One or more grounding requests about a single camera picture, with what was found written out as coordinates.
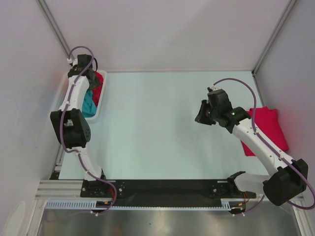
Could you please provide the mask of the teal t shirt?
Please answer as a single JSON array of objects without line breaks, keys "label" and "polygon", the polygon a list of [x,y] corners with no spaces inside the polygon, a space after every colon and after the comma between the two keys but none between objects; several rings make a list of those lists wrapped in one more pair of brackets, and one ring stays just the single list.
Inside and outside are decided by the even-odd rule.
[{"label": "teal t shirt", "polygon": [[85,118],[91,118],[96,114],[97,106],[93,101],[93,92],[88,90],[85,93],[83,105],[82,105],[82,114]]}]

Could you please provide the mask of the white perforated plastic basket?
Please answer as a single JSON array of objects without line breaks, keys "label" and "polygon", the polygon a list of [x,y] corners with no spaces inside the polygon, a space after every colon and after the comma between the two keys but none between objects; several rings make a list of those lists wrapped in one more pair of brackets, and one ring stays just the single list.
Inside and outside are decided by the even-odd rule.
[{"label": "white perforated plastic basket", "polygon": [[[99,101],[98,106],[97,106],[96,114],[91,118],[85,118],[88,123],[95,123],[98,119],[98,116],[99,116],[100,110],[101,110],[100,107],[102,104],[102,98],[103,98],[103,94],[104,94],[104,90],[105,90],[107,72],[104,70],[100,70],[100,71],[98,71],[98,73],[100,73],[104,77],[104,82],[103,82],[101,95],[100,95],[100,101]],[[81,76],[75,82],[76,78],[77,78],[77,76],[72,76],[68,79],[68,88],[66,91],[66,95],[64,97],[62,104],[59,106],[59,108],[57,110],[61,110],[61,111],[64,110],[64,108],[67,104],[68,96],[70,94],[71,86],[74,86],[74,89],[72,90],[71,97],[70,97],[69,107],[67,110],[71,110],[72,108],[75,108],[75,109],[79,109],[80,111],[82,111],[83,100],[84,100],[85,93],[88,91],[89,82],[85,76]]]}]

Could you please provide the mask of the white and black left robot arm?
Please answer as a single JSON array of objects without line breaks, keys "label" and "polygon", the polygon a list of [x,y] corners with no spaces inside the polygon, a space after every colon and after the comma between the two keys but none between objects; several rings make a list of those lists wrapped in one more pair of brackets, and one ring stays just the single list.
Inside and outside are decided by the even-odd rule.
[{"label": "white and black left robot arm", "polygon": [[58,110],[50,113],[50,120],[64,151],[76,157],[84,170],[84,180],[94,181],[91,190],[102,197],[108,193],[109,185],[88,146],[92,132],[82,112],[86,92],[100,86],[92,66],[94,60],[87,54],[68,60],[71,69],[65,98]]}]

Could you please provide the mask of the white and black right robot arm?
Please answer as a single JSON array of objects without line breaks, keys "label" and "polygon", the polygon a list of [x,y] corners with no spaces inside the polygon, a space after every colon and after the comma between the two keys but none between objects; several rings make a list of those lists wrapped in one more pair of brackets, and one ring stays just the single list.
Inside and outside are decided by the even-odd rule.
[{"label": "white and black right robot arm", "polygon": [[222,89],[208,88],[208,98],[202,100],[195,121],[206,125],[218,124],[242,141],[258,158],[267,175],[238,172],[232,175],[227,192],[239,197],[245,191],[265,195],[276,206],[289,202],[307,188],[308,165],[303,159],[294,160],[275,145],[241,107],[233,108]]}]

